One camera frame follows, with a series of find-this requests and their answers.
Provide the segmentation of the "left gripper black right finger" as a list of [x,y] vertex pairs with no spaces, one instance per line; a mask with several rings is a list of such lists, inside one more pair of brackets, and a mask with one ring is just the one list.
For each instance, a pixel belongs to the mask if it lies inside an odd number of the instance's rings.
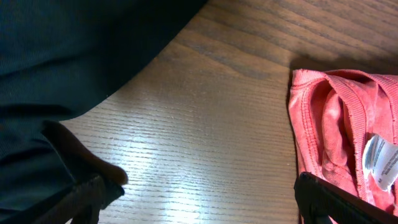
[[397,224],[397,217],[309,173],[294,184],[304,224]]

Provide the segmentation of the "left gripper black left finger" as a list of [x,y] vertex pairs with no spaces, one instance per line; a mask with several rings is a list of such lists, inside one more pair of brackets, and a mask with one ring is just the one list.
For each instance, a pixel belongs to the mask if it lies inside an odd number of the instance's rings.
[[97,224],[99,214],[109,204],[124,195],[124,189],[114,182],[94,175],[72,187],[49,211],[33,224]]

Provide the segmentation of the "red orange printed t-shirt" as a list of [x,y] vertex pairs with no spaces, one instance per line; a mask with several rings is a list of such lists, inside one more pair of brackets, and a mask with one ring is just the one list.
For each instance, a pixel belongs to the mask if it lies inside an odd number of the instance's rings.
[[373,134],[397,144],[397,77],[359,70],[295,70],[289,116],[298,171],[310,172],[397,215],[397,186],[365,178],[363,151]]

